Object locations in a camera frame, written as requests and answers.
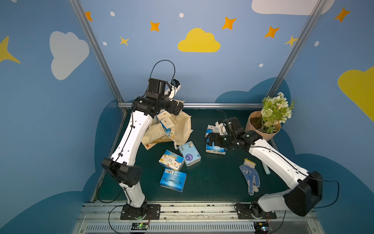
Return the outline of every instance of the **yellow cloud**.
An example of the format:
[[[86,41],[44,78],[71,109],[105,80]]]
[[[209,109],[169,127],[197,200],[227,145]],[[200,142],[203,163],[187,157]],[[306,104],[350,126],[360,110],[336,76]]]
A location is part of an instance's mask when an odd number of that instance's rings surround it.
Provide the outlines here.
[[[349,70],[338,79],[338,85],[372,121],[374,121],[374,108],[371,100],[374,93],[374,67],[363,72]]]
[[[187,33],[186,39],[178,43],[178,49],[183,52],[216,52],[221,44],[214,39],[214,35],[206,33],[200,28],[194,28]]]

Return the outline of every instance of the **potted plant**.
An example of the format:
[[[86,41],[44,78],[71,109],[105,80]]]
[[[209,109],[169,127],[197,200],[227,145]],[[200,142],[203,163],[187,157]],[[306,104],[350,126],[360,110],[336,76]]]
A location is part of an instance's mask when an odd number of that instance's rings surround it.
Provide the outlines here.
[[[251,113],[245,131],[254,130],[265,140],[270,140],[281,129],[280,123],[285,123],[291,118],[294,102],[288,105],[282,92],[276,97],[266,97],[262,100],[264,105],[261,111]]]

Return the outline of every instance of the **yellow star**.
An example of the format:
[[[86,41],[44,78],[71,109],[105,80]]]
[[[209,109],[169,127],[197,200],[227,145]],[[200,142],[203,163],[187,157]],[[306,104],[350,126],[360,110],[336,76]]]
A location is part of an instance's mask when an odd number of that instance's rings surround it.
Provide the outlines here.
[[[123,39],[122,37],[121,37],[121,39],[122,39],[122,41],[121,41],[120,44],[126,44],[126,46],[129,46],[129,45],[127,44],[127,41],[128,41],[129,39],[125,40],[125,39]]]
[[[350,11],[346,11],[343,7],[342,11],[340,12],[340,14],[335,17],[335,19],[338,19],[340,22],[343,21],[344,17],[346,17],[346,15],[348,15],[350,13]]]
[[[275,33],[278,31],[279,28],[269,28],[269,32],[265,35],[265,37],[272,37],[274,38]]]
[[[153,23],[151,22],[151,31],[156,30],[159,32],[159,24],[160,23]]]
[[[3,60],[9,59],[12,60],[13,62],[20,63],[13,55],[11,55],[8,52],[8,42],[9,42],[9,37],[6,37],[1,43],[0,43],[0,63]]]
[[[296,40],[297,40],[297,38],[294,38],[294,37],[291,35],[291,39],[290,39],[288,42],[284,43],[284,44],[290,44],[291,47],[292,47],[293,44],[294,44],[294,42],[295,42]]]
[[[227,17],[226,18],[226,22],[225,22],[225,25],[223,25],[223,28],[222,29],[225,29],[225,28],[229,28],[229,29],[233,29],[233,23],[235,22],[236,19],[229,19]]]

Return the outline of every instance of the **plant pot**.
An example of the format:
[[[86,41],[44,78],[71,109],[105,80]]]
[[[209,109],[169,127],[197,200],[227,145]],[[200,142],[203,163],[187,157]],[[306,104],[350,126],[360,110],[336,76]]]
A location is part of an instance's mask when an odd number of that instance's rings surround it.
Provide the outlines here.
[[[255,112],[251,113],[251,115],[248,118],[247,125],[245,126],[245,131],[248,132],[250,130],[253,130],[253,131],[257,132],[258,134],[260,134],[266,141],[269,141],[271,138],[273,138],[273,136],[275,136],[275,134],[277,134],[279,132],[279,130],[281,129],[281,124],[278,123],[275,126],[275,129],[278,130],[276,133],[267,134],[267,133],[260,132],[254,126],[252,126],[251,122],[249,121],[251,118],[254,118],[254,117],[262,117],[261,111],[255,111]]]

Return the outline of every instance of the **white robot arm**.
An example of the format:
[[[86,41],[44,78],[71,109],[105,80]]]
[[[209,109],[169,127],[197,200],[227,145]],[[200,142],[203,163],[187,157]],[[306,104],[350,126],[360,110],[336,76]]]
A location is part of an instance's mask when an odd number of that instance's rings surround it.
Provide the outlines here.
[[[173,79],[171,84],[163,80],[149,79],[146,97],[138,97],[132,104],[131,117],[121,142],[109,159],[104,159],[102,166],[115,178],[127,197],[127,212],[135,218],[144,217],[147,201],[140,186],[142,170],[134,166],[136,154],[154,116],[165,109],[178,115],[183,103],[173,100],[180,89],[180,83]]]
[[[322,199],[322,176],[293,163],[274,149],[255,131],[245,132],[237,118],[219,120],[220,133],[209,133],[207,144],[226,149],[242,148],[270,167],[290,188],[265,194],[252,202],[253,216],[262,217],[273,210],[291,210],[305,216]]]

